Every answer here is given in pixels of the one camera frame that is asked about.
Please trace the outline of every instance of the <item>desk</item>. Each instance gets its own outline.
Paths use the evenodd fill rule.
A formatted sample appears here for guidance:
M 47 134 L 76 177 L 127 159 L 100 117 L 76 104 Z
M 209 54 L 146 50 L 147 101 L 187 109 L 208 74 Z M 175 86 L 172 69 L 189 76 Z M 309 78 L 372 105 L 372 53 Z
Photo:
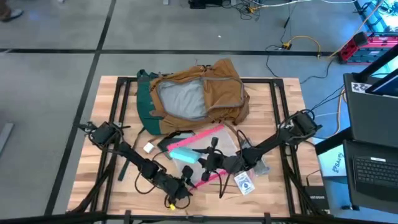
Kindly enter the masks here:
M 117 79 L 118 77 L 101 78 L 93 112 L 91 114 L 91 121 L 95 124 L 101 124 L 103 121 L 107 121 L 109 119 Z M 304 109 L 299 80 L 297 78 L 284 78 L 283 82 L 289 113 L 293 114 L 298 110 Z M 249 103 L 250 114 L 236 128 L 245 132 L 253 144 L 259 144 L 275 133 L 275 119 L 270 85 L 267 83 L 245 83 L 245 87 L 251 97 Z M 115 121 L 119 116 L 119 110 L 122 105 L 121 99 L 124 92 L 123 88 L 124 86 L 119 95 Z M 124 126 L 131 126 L 131 128 L 124 130 L 124 138 L 131 145 L 134 142 L 137 133 L 142 128 L 142 124 L 136 110 L 136 97 L 134 96 L 136 88 L 137 83 L 132 82 L 123 123 Z M 277 101 L 280 117 L 283 119 L 282 103 L 280 102 L 280 94 L 278 91 Z M 232 139 L 234 139 L 235 144 L 238 145 L 232 132 L 230 132 L 230 130 L 228 131 Z M 143 132 L 137 143 L 137 151 L 142 156 L 149 159 L 158 152 L 158 149 L 154 149 L 152 153 L 148 155 L 142 150 L 142 147 L 151 138 L 153 138 L 153 136 L 147 132 Z M 89 140 L 86 140 L 81 152 L 68 209 L 75 208 L 94 185 L 100 157 L 101 151 L 95 146 L 92 146 Z M 305 180 L 305 176 L 309 173 L 319 169 L 317 155 L 313 146 L 310 144 L 302 143 L 299 145 L 297 157 L 302 180 Z M 117 180 L 118 174 L 125 161 L 124 158 L 118 157 L 109 200 L 108 213 L 122 215 L 125 210 L 131 210 L 134 215 L 261 217 L 264 216 L 264 212 L 269 212 L 272 217 L 289 217 L 290 214 L 287 205 L 287 194 L 279 149 L 274 149 L 271 152 L 268 152 L 264 155 L 264 159 L 266 160 L 267 165 L 271 167 L 271 171 L 269 175 L 254 178 L 253 181 L 256 189 L 250 194 L 243 196 L 234 181 L 230 180 L 224 197 L 219 199 L 219 185 L 216 180 L 193 191 L 191 204 L 188 208 L 185 210 L 171 211 L 164 207 L 165 193 L 162 190 L 155 189 L 147 195 L 141 195 L 135 191 L 134 180 L 137 176 L 138 170 L 131 163 L 127 169 L 124 180 L 122 182 Z M 169 174 L 178 176 L 178 172 L 176 171 L 172 161 L 167 160 L 163 155 L 158 156 L 156 160 L 167 168 Z M 320 174 L 317 173 L 311 175 L 310 183 L 311 185 L 322 185 Z M 142 191 L 151 187 L 150 183 L 143 178 L 138 180 L 138 186 Z M 299 200 L 294 187 L 292 188 L 295 211 L 299 213 Z M 103 192 L 104 190 L 99 194 L 99 203 L 104 199 Z

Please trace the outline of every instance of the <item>brown backpack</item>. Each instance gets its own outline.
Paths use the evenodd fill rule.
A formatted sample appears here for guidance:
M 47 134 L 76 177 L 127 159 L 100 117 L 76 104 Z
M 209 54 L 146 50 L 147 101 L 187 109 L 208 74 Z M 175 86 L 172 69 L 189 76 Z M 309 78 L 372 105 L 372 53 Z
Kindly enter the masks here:
M 199 128 L 214 121 L 238 124 L 249 114 L 249 95 L 230 59 L 172 75 L 140 70 L 137 110 L 153 135 Z

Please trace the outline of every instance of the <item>shoe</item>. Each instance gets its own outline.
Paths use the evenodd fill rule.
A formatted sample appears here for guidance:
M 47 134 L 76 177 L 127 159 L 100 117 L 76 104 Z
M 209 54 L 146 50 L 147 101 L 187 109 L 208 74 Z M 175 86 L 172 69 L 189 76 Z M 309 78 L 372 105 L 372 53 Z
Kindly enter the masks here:
M 13 19 L 16 19 L 23 15 L 24 11 L 22 9 L 11 9 L 10 16 L 8 18 L 3 19 L 1 22 L 9 22 Z

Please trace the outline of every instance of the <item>concrete floor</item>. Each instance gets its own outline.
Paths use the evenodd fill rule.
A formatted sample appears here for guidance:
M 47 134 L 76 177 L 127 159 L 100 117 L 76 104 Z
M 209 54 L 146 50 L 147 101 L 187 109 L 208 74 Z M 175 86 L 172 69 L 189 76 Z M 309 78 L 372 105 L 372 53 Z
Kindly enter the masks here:
M 277 4 L 283 2 L 272 0 Z M 0 49 L 95 49 L 100 39 L 111 0 L 14 0 L 10 6 L 25 9 L 18 20 L 0 24 Z M 242 21 L 234 9 L 190 10 L 185 0 L 117 0 L 104 49 L 165 50 L 264 50 L 278 44 L 288 7 L 263 9 L 256 22 Z M 292 35 L 310 35 L 322 51 L 334 51 L 357 29 L 361 19 L 352 4 L 301 2 L 295 9 L 285 41 Z M 293 50 L 317 51 L 310 40 L 293 42 Z M 16 124 L 0 154 L 0 218 L 28 217 L 44 213 L 65 144 L 76 115 L 81 93 L 94 54 L 5 54 L 0 53 L 0 125 Z M 271 77 L 266 56 L 102 54 L 91 84 L 81 122 L 90 119 L 96 89 L 102 75 L 133 75 L 144 68 L 153 72 L 175 72 L 197 61 L 212 64 L 230 57 L 242 77 Z M 327 58 L 271 56 L 269 65 L 281 77 L 325 75 Z M 341 86 L 342 74 L 359 72 L 364 66 L 332 63 L 326 79 L 311 79 L 302 85 L 307 108 L 311 108 Z M 337 102 L 325 104 L 317 115 L 334 113 Z M 324 128 L 320 137 L 336 129 L 335 114 L 317 117 Z M 349 126 L 346 107 L 342 108 L 342 128 Z M 63 213 L 84 136 L 79 133 L 60 189 L 54 213 Z M 393 222 L 396 215 L 377 211 L 342 215 L 342 189 L 326 185 L 333 213 L 341 217 Z

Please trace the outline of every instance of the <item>red machine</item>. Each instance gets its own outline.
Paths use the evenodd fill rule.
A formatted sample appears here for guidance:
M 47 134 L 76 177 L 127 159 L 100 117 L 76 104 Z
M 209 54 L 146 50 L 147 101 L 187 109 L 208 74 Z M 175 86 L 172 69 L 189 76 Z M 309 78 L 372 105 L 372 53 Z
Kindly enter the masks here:
M 369 64 L 398 44 L 398 34 L 356 34 L 339 52 L 340 63 Z

